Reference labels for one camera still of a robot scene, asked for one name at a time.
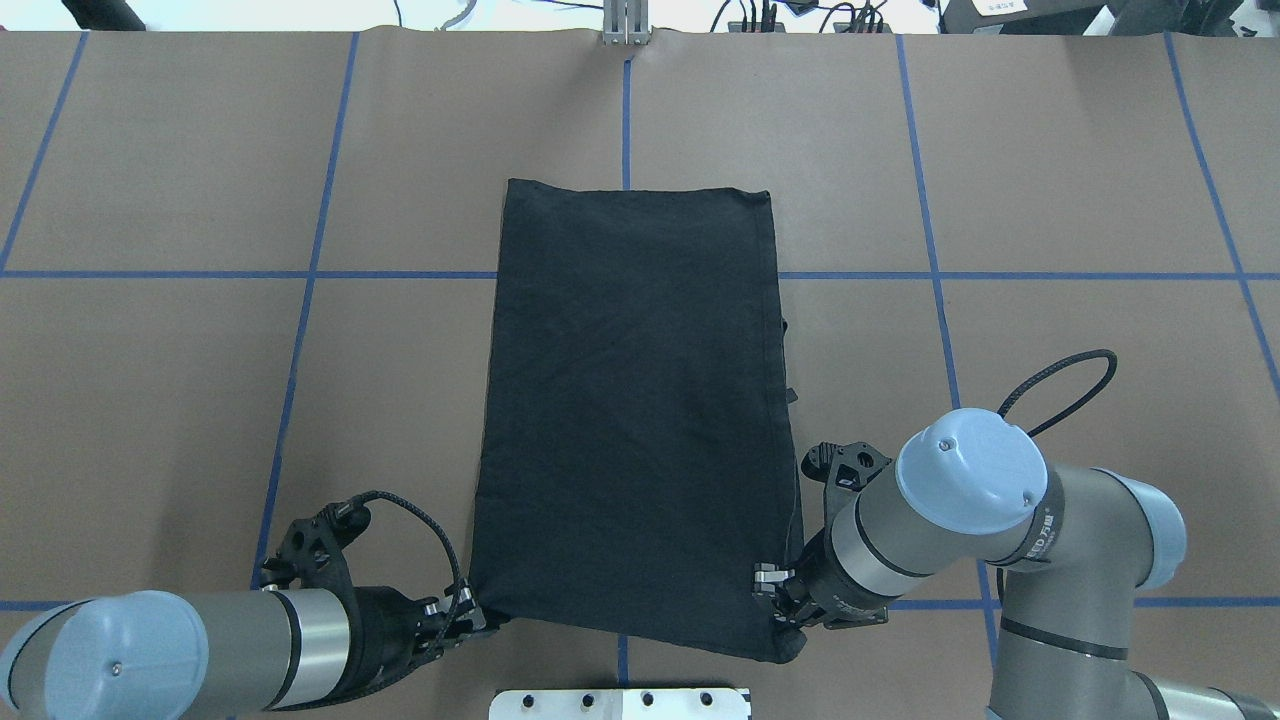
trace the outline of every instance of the blue tape line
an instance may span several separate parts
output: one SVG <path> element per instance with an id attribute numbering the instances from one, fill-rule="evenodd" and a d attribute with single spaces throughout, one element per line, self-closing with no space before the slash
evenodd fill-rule
<path id="1" fill-rule="evenodd" d="M 618 687 L 631 684 L 630 659 L 627 657 L 627 635 L 618 635 Z"/>
<path id="2" fill-rule="evenodd" d="M 5 270 L 5 278 L 35 279 L 302 279 L 306 270 Z"/>
<path id="3" fill-rule="evenodd" d="M 1204 147 L 1201 146 L 1199 132 L 1196 131 L 1196 119 L 1192 118 L 1192 108 L 1187 102 L 1187 87 L 1183 85 L 1183 70 L 1178 64 L 1178 53 L 1174 50 L 1174 36 L 1165 32 L 1165 51 L 1169 54 L 1169 68 L 1174 73 L 1174 88 L 1178 90 L 1178 104 L 1183 108 L 1183 119 L 1187 122 L 1187 135 L 1190 136 L 1192 149 L 1196 150 L 1196 161 L 1199 163 L 1201 174 L 1204 176 L 1204 187 L 1208 190 L 1208 199 L 1213 204 L 1213 214 L 1217 217 L 1217 227 L 1222 231 L 1222 240 L 1226 242 L 1226 252 L 1231 256 L 1231 266 L 1235 268 L 1235 277 L 1240 282 L 1240 295 L 1244 296 L 1244 306 L 1249 310 L 1249 320 L 1253 323 L 1253 333 L 1258 338 L 1262 348 L 1262 360 L 1271 374 L 1271 388 L 1280 400 L 1280 369 L 1276 368 L 1276 359 L 1271 354 L 1271 343 L 1267 342 L 1267 333 L 1262 328 L 1262 318 L 1258 316 L 1258 307 L 1253 302 L 1253 292 L 1249 290 L 1249 281 L 1244 274 L 1244 264 L 1240 261 L 1240 252 L 1235 246 L 1235 237 L 1231 236 L 1231 227 L 1226 222 L 1226 211 L 1222 209 L 1222 200 L 1217 195 L 1217 183 L 1213 182 L 1213 173 L 1208 168 L 1208 159 L 1204 158 Z"/>
<path id="4" fill-rule="evenodd" d="M 890 610 L 984 610 L 982 600 L 897 600 Z"/>
<path id="5" fill-rule="evenodd" d="M 1235 273 L 1107 273 L 1107 272 L 986 272 L 947 270 L 947 281 L 1234 281 Z"/>
<path id="6" fill-rule="evenodd" d="M 494 270 L 319 270 L 317 279 L 492 281 Z"/>
<path id="7" fill-rule="evenodd" d="M 920 159 L 920 136 L 915 124 L 915 105 L 911 102 L 911 77 L 906 65 L 906 44 L 901 35 L 895 35 L 897 45 L 897 70 L 902 79 L 902 104 L 906 108 L 906 131 L 911 140 L 911 163 L 915 165 L 915 191 L 920 200 L 920 220 L 924 224 L 924 246 L 929 254 L 929 279 L 933 282 L 933 305 L 938 314 L 938 332 L 942 336 L 942 357 L 947 368 L 947 389 L 951 392 L 951 407 L 960 407 L 960 380 L 956 378 L 955 354 L 951 350 L 951 328 L 947 325 L 946 297 L 942 295 L 942 273 L 938 266 L 938 249 L 933 237 L 933 217 L 929 213 L 929 193 L 924 184 L 924 161 Z M 978 561 L 978 591 L 982 594 L 982 615 L 987 625 L 987 650 L 991 664 L 996 664 L 996 612 L 987 584 L 987 570 Z"/>
<path id="8" fill-rule="evenodd" d="M 257 532 L 257 548 L 253 556 L 253 570 L 250 575 L 250 589 L 257 588 L 257 566 L 266 557 L 268 541 L 271 532 L 271 516 L 275 514 L 275 496 L 280 486 L 280 468 L 284 462 L 284 438 L 289 430 L 289 418 L 293 414 L 293 395 L 298 386 L 298 360 L 302 357 L 302 341 L 307 334 L 307 320 L 311 315 L 311 297 L 315 293 L 316 270 L 320 265 L 320 249 L 324 245 L 325 223 L 329 215 L 329 200 L 333 197 L 333 177 L 338 170 L 338 152 L 342 149 L 342 128 L 347 120 L 347 101 L 351 97 L 351 78 L 356 70 L 356 49 L 360 46 L 360 33 L 351 33 L 351 47 L 347 51 L 347 73 L 342 81 L 342 99 L 338 101 L 338 119 L 333 127 L 333 145 L 329 149 L 329 167 L 325 170 L 324 192 L 320 196 L 320 215 L 316 219 L 315 241 L 311 245 L 311 264 L 307 268 L 307 286 L 302 292 L 302 310 L 298 313 L 298 331 L 293 337 L 293 356 L 289 360 L 289 380 L 284 387 L 284 405 L 280 409 L 280 427 L 275 433 L 275 451 L 271 456 L 271 475 L 266 484 L 266 500 L 262 502 L 262 523 Z"/>
<path id="9" fill-rule="evenodd" d="M 631 55 L 622 61 L 622 190 L 631 190 Z M 631 682 L 627 635 L 618 635 L 618 687 Z"/>
<path id="10" fill-rule="evenodd" d="M 1000 634 L 996 630 L 996 610 L 1000 601 L 991 594 L 991 580 L 987 579 L 987 564 L 982 560 L 978 565 L 978 594 L 982 596 L 982 620 L 987 625 L 987 652 L 991 655 L 991 665 L 996 665 L 996 648 L 1000 644 Z"/>
<path id="11" fill-rule="evenodd" d="M 1134 607 L 1280 607 L 1280 597 L 1139 597 Z"/>
<path id="12" fill-rule="evenodd" d="M 0 249 L 0 270 L 9 263 L 9 254 L 13 252 L 13 243 L 18 240 L 18 228 L 22 227 L 22 217 L 27 213 L 27 202 L 36 188 L 36 178 L 40 177 L 40 167 L 45 164 L 45 154 L 49 152 L 49 142 L 54 140 L 54 129 L 58 127 L 58 118 L 63 114 L 63 105 L 67 104 L 67 95 L 72 91 L 72 81 L 76 78 L 76 69 L 79 68 L 79 59 L 84 55 L 84 44 L 88 42 L 88 33 L 82 32 L 76 44 L 76 53 L 72 55 L 72 64 L 67 68 L 67 77 L 63 78 L 63 88 L 58 91 L 58 101 L 54 102 L 54 111 L 49 115 L 49 124 L 45 127 L 45 137 L 40 140 L 36 150 L 36 159 L 31 163 L 31 173 L 27 174 L 27 184 L 22 188 L 18 199 L 18 208 L 13 211 L 13 220 L 9 223 L 9 234 Z"/>
<path id="13" fill-rule="evenodd" d="M 780 281 L 928 281 L 933 279 L 933 273 L 920 273 L 910 270 L 868 270 L 868 272 L 841 272 L 841 270 L 792 270 L 778 273 Z"/>
<path id="14" fill-rule="evenodd" d="M 631 190 L 631 55 L 622 61 L 622 190 Z"/>
<path id="15" fill-rule="evenodd" d="M 915 191 L 920 200 L 920 220 L 924 223 L 924 247 L 929 254 L 929 277 L 933 281 L 933 305 L 942 333 L 942 357 L 947 366 L 947 389 L 951 407 L 960 407 L 960 384 L 956 382 L 955 355 L 951 351 L 951 328 L 947 325 L 946 299 L 942 296 L 942 274 L 938 269 L 938 249 L 933 240 L 933 217 L 929 213 L 929 193 L 924 187 L 924 164 L 920 160 L 920 137 L 915 127 L 915 105 L 911 102 L 911 78 L 906 69 L 906 45 L 901 35 L 895 35 L 897 68 L 902 78 L 902 102 L 906 106 L 906 129 L 911 140 L 911 163 L 915 165 Z"/>
<path id="16" fill-rule="evenodd" d="M 1236 282 L 1235 273 L 1094 273 L 1004 270 L 788 270 L 782 281 L 1156 281 Z M 306 279 L 308 270 L 3 270 L 15 279 Z M 443 279 L 492 281 L 495 270 L 316 270 L 316 279 Z M 1280 273 L 1244 273 L 1251 282 L 1280 281 Z"/>

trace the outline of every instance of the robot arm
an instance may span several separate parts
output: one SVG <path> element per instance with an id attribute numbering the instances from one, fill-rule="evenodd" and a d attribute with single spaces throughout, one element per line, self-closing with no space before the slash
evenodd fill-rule
<path id="1" fill-rule="evenodd" d="M 1107 470 L 1044 462 L 987 410 L 948 413 L 896 462 L 864 443 L 814 448 L 827 524 L 795 569 L 759 566 L 780 621 L 845 628 L 961 557 L 1007 571 L 991 720 L 1275 720 L 1243 694 L 1152 679 L 1128 665 L 1135 591 L 1166 583 L 1187 548 L 1176 506 Z"/>
<path id="2" fill-rule="evenodd" d="M 963 557 L 1007 571 L 988 720 L 1276 720 L 1243 694 L 1152 679 L 1128 665 L 1137 589 L 1167 582 L 1185 552 L 1178 509 L 1106 470 L 1046 464 L 1019 428 L 956 410 L 896 461 L 865 443 L 814 448 L 826 523 L 795 565 L 760 565 L 756 596 L 778 621 L 851 628 Z M 352 585 L 342 550 L 390 500 L 440 536 L 444 600 Z M 289 585 L 298 583 L 298 589 Z M 387 493 L 294 521 L 264 562 L 265 592 L 142 592 L 36 619 L 0 653 L 0 697 L 23 717 L 223 717 L 356 700 L 465 639 L 497 629 L 461 578 L 443 530 Z"/>
<path id="3" fill-rule="evenodd" d="M 353 587 L 343 548 L 387 500 L 440 537 L 443 600 Z M 301 585 L 289 589 L 291 584 Z M 54 609 L 0 653 L 0 698 L 31 720 L 201 720 L 357 700 L 495 632 L 444 530 L 407 501 L 367 492 L 289 525 L 259 571 L 264 592 L 137 592 Z"/>

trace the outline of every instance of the white label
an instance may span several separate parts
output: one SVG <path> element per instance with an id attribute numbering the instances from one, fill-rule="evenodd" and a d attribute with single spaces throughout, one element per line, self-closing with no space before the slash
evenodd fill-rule
<path id="1" fill-rule="evenodd" d="M 973 0 L 973 6 L 986 18 L 1027 12 L 1025 0 Z"/>

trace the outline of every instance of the electrical wires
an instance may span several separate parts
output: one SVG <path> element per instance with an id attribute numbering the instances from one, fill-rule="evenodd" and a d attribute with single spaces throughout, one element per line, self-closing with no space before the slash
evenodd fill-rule
<path id="1" fill-rule="evenodd" d="M 440 546 L 444 547 L 444 553 L 449 559 L 449 573 L 453 575 L 453 584 L 449 587 L 453 589 L 454 593 L 461 592 L 461 589 L 466 587 L 466 579 L 462 577 L 462 565 L 458 562 L 458 555 L 453 550 L 453 543 L 449 542 L 449 536 L 445 534 L 444 528 L 442 528 L 439 523 L 436 523 L 430 515 L 424 512 L 419 506 L 404 500 L 403 497 L 380 489 L 371 489 L 369 492 L 362 492 L 356 497 L 352 497 L 348 502 L 351 502 L 351 505 L 353 506 L 362 506 L 371 500 L 385 500 L 387 502 L 398 505 L 399 507 L 407 510 L 415 518 L 421 520 L 422 524 L 425 524 L 428 528 L 431 528 L 431 532 L 435 533 L 436 538 L 439 538 Z M 428 644 L 426 650 L 422 652 L 426 657 L 434 657 L 436 655 L 436 652 L 440 648 L 440 642 L 444 639 L 444 634 L 448 632 L 449 626 L 453 625 L 453 621 L 457 620 L 458 609 L 461 606 L 462 606 L 461 598 L 457 594 L 454 594 L 453 602 L 449 605 L 449 610 L 444 615 L 444 624 L 440 625 L 440 629 L 435 633 L 435 637 L 431 638 L 430 644 Z M 288 707 L 275 707 L 273 710 L 276 712 L 288 712 L 296 710 L 314 710 L 317 707 L 330 707 L 334 705 L 343 705 L 347 702 L 352 702 L 364 697 L 369 697 L 390 685 L 394 685 L 396 683 L 407 678 L 411 673 L 413 673 L 413 670 L 417 670 L 419 667 L 421 667 L 421 665 L 411 664 L 404 670 L 401 670 L 399 673 L 396 673 L 389 678 L 383 678 L 378 683 L 349 694 L 339 696 L 335 698 L 321 698 L 302 705 L 291 705 Z"/>
<path id="2" fill-rule="evenodd" d="M 1048 420 L 1044 420 L 1039 425 L 1036 425 L 1034 429 L 1027 433 L 1029 437 L 1036 437 L 1041 434 L 1042 432 L 1068 419 L 1073 413 L 1075 413 L 1080 407 L 1084 407 L 1084 405 L 1088 401 L 1093 400 L 1100 392 L 1102 392 L 1103 388 L 1107 387 L 1107 384 L 1111 382 L 1111 378 L 1115 377 L 1116 365 L 1119 364 L 1119 359 L 1116 357 L 1115 352 L 1111 352 L 1110 350 L 1105 348 L 1089 350 L 1087 352 L 1078 352 L 1075 355 L 1071 355 L 1070 357 L 1064 357 L 1057 363 L 1053 363 L 1048 368 L 1044 368 L 1043 370 L 1027 378 L 1023 382 L 1023 384 L 1014 388 L 1014 392 L 1009 393 L 1009 397 L 1006 397 L 1005 401 L 1000 404 L 1000 410 L 996 410 L 996 414 L 1000 415 L 1001 418 L 1007 415 L 1009 411 L 1012 410 L 1014 404 L 1016 404 L 1023 397 L 1023 395 L 1027 393 L 1027 391 L 1036 387 L 1041 382 L 1051 378 L 1057 372 L 1070 368 L 1076 363 L 1084 363 L 1085 360 L 1096 360 L 1096 359 L 1105 359 L 1107 361 L 1107 370 L 1106 373 L 1102 374 L 1102 379 L 1098 380 L 1097 384 L 1094 384 L 1092 388 L 1089 388 L 1089 392 L 1084 393 L 1083 396 L 1080 396 L 1079 400 L 1069 405 L 1066 410 L 1062 410 L 1057 415 L 1053 415 Z"/>
<path id="3" fill-rule="evenodd" d="M 852 24 L 854 23 L 854 13 L 858 12 L 858 8 L 854 8 L 852 3 L 836 3 L 832 8 L 827 9 L 827 17 L 822 18 L 822 24 L 818 26 L 818 35 L 822 35 L 822 31 L 827 29 L 827 23 L 831 22 L 831 15 L 835 15 L 840 10 L 845 10 L 845 9 L 849 10 L 849 24 Z"/>
<path id="4" fill-rule="evenodd" d="M 719 10 L 716 10 L 716 18 L 712 20 L 712 28 L 707 32 L 716 32 L 719 26 L 719 19 L 728 9 L 732 0 L 724 0 L 721 4 Z M 760 5 L 756 6 L 755 0 L 751 3 L 751 14 L 748 15 L 746 4 L 742 0 L 737 0 L 739 6 L 742 8 L 742 32 L 776 32 L 778 27 L 778 4 L 773 0 L 762 0 Z"/>
<path id="5" fill-rule="evenodd" d="M 852 33 L 881 33 L 884 32 L 884 15 L 879 12 L 888 0 L 881 0 L 879 5 L 872 5 L 870 0 L 865 0 L 861 8 L 855 8 L 852 3 L 837 3 L 831 8 L 819 8 L 827 10 L 827 17 L 822 19 L 822 26 L 818 27 L 818 33 L 820 35 L 827 29 L 827 23 L 831 17 L 840 10 L 849 10 L 849 27 L 840 32 L 852 32 Z"/>

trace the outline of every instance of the black cable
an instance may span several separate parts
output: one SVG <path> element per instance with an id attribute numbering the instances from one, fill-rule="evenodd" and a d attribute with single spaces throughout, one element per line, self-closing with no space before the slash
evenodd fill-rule
<path id="1" fill-rule="evenodd" d="M 1041 423 L 1039 425 L 1037 425 L 1033 430 L 1030 430 L 1029 433 L 1027 433 L 1030 437 L 1038 436 L 1039 433 L 1042 433 L 1042 432 L 1052 428 L 1053 425 L 1061 423 L 1062 420 L 1068 419 L 1073 413 L 1075 413 L 1080 407 L 1084 407 L 1084 405 L 1088 401 L 1093 400 L 1100 392 L 1102 392 L 1103 388 L 1107 387 L 1107 384 L 1111 382 L 1111 378 L 1115 377 L 1115 374 L 1116 374 L 1116 365 L 1119 364 L 1119 359 L 1116 357 L 1115 352 L 1111 352 L 1110 350 L 1106 350 L 1106 348 L 1089 350 L 1087 352 L 1078 352 L 1078 354 L 1071 355 L 1069 357 L 1064 357 L 1064 359 L 1059 360 L 1057 363 L 1053 363 L 1048 368 L 1044 368 L 1043 370 L 1041 370 L 1041 372 L 1036 373 L 1034 375 L 1027 378 L 1025 380 L 1023 380 L 1023 384 L 1020 384 L 1016 388 L 1014 388 L 1014 392 L 1009 393 L 1009 397 L 1006 397 L 1005 401 L 1000 404 L 1000 410 L 996 410 L 996 414 L 1000 415 L 1001 418 L 1004 418 L 1005 415 L 1007 415 L 1009 411 L 1014 407 L 1014 404 L 1018 402 L 1018 400 L 1021 398 L 1021 396 L 1025 395 L 1027 391 L 1029 391 L 1030 388 L 1036 387 L 1037 384 L 1039 384 L 1044 379 L 1052 377 L 1059 370 L 1062 370 L 1065 368 L 1070 368 L 1071 365 L 1075 365 L 1076 363 L 1083 363 L 1085 360 L 1094 360 L 1094 359 L 1100 359 L 1100 357 L 1101 359 L 1106 359 L 1106 361 L 1107 361 L 1107 372 L 1103 373 L 1102 379 L 1098 380 L 1098 383 L 1096 386 L 1093 386 L 1092 388 L 1089 388 L 1089 392 L 1084 393 L 1083 396 L 1080 396 L 1079 400 L 1076 400 L 1075 402 L 1073 402 L 1071 405 L 1069 405 L 1066 407 L 1066 410 L 1062 410 L 1057 415 L 1053 415 L 1048 420 L 1044 420 L 1043 423 Z"/>
<path id="2" fill-rule="evenodd" d="M 462 564 L 458 562 L 458 555 L 453 551 L 453 543 L 449 542 L 449 536 L 445 534 L 444 528 L 442 528 L 439 523 L 431 519 L 430 515 L 424 512 L 422 509 L 420 509 L 419 506 L 413 505 L 412 502 L 404 500 L 403 497 L 396 493 L 380 489 L 371 489 L 369 492 L 362 492 L 352 497 L 348 502 L 351 502 L 351 505 L 358 506 L 358 505 L 365 505 L 370 500 L 385 500 L 387 502 L 398 505 L 399 507 L 403 507 L 404 510 L 411 512 L 415 518 L 421 520 L 426 527 L 431 528 L 431 532 L 435 533 L 435 537 L 440 539 L 440 544 L 444 547 L 444 553 L 449 557 L 449 573 L 452 573 L 453 575 L 453 602 L 449 605 L 448 612 L 444 614 L 444 624 L 440 625 L 439 632 L 435 633 L 435 637 L 431 638 L 431 642 L 426 646 L 426 650 L 424 651 L 424 655 L 431 657 L 439 651 L 440 642 L 444 641 L 444 634 L 453 625 L 453 621 L 457 620 L 458 618 L 458 607 L 461 607 L 462 605 L 461 600 L 458 598 L 458 593 L 462 591 L 463 587 Z M 389 678 L 385 678 L 376 684 L 369 685 L 364 689 L 356 691 L 349 694 L 344 694 L 335 698 L 317 700 L 314 702 L 305 702 L 302 705 L 291 705 L 289 707 L 275 707 L 273 710 L 280 712 L 287 712 L 293 710 L 315 710 L 317 707 L 330 707 L 334 705 L 343 705 L 347 702 L 357 701 L 360 698 L 369 697 L 379 691 L 387 689 L 390 685 L 394 685 L 396 683 L 403 680 L 411 673 L 413 673 L 413 670 L 417 670 L 422 665 L 410 665 L 404 670 L 401 670 L 399 673 Z"/>
<path id="3" fill-rule="evenodd" d="M 822 35 L 822 31 L 827 29 L 827 22 L 831 20 L 831 15 L 835 15 L 841 9 L 849 10 L 849 24 L 854 23 L 854 17 L 855 13 L 858 13 L 858 8 L 854 8 L 852 3 L 836 3 L 832 8 L 827 9 L 827 17 L 822 18 L 822 24 L 818 26 L 818 35 Z"/>
<path id="4" fill-rule="evenodd" d="M 716 32 L 716 26 L 718 26 L 718 24 L 719 24 L 719 17 L 724 14 L 724 8 L 728 8 L 728 4 L 730 4 L 730 3 L 732 3 L 732 1 L 733 1 L 733 0 L 724 0 L 724 4 L 723 4 L 723 5 L 721 5 L 721 9 L 716 12 L 716 19 L 714 19 L 714 20 L 712 20 L 712 29 L 709 29 L 709 31 L 707 31 L 707 32 Z M 746 22 L 746 15 L 742 15 L 742 22 L 744 22 L 744 23 Z"/>

